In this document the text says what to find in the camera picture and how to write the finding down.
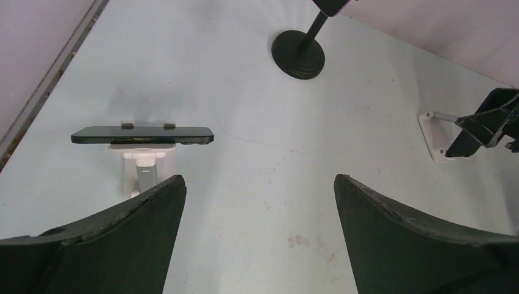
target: tabletop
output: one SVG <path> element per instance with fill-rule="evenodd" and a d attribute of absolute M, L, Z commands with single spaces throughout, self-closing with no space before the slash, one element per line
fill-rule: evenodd
<path fill-rule="evenodd" d="M 317 36 L 321 75 L 293 79 L 271 43 L 317 13 L 307 0 L 111 0 L 0 174 L 0 238 L 124 201 L 122 157 L 70 142 L 121 121 L 215 134 L 178 146 L 174 171 L 172 158 L 158 162 L 188 191 L 165 293 L 356 293 L 339 173 L 448 221 L 513 233 L 517 157 L 481 149 L 437 164 L 417 122 L 473 113 L 504 85 L 341 15 Z"/>

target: black smartphone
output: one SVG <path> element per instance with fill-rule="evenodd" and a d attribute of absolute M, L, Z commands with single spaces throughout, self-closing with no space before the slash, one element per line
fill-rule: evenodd
<path fill-rule="evenodd" d="M 209 144 L 207 127 L 86 127 L 71 136 L 76 144 Z"/>
<path fill-rule="evenodd" d="M 336 16 L 350 0 L 313 0 L 327 17 Z"/>

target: white wall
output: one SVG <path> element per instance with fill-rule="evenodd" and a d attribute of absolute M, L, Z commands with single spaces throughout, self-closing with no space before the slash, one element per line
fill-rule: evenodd
<path fill-rule="evenodd" d="M 519 87 L 517 0 L 360 0 L 343 13 Z"/>
<path fill-rule="evenodd" d="M 0 1 L 0 141 L 93 2 Z"/>

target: stand with round base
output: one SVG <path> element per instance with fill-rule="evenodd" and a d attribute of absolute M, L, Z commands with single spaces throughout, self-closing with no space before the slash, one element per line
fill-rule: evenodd
<path fill-rule="evenodd" d="M 320 12 L 308 33 L 286 31 L 272 44 L 272 57 L 276 64 L 291 77 L 309 80 L 317 77 L 324 67 L 324 51 L 315 40 L 328 17 Z"/>

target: black round base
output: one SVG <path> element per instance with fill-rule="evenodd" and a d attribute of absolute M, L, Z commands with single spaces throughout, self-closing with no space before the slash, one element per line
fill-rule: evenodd
<path fill-rule="evenodd" d="M 298 51 L 306 34 L 300 31 L 282 32 L 272 44 L 272 57 L 282 71 L 300 80 L 317 77 L 324 67 L 324 51 L 316 40 L 305 53 Z"/>

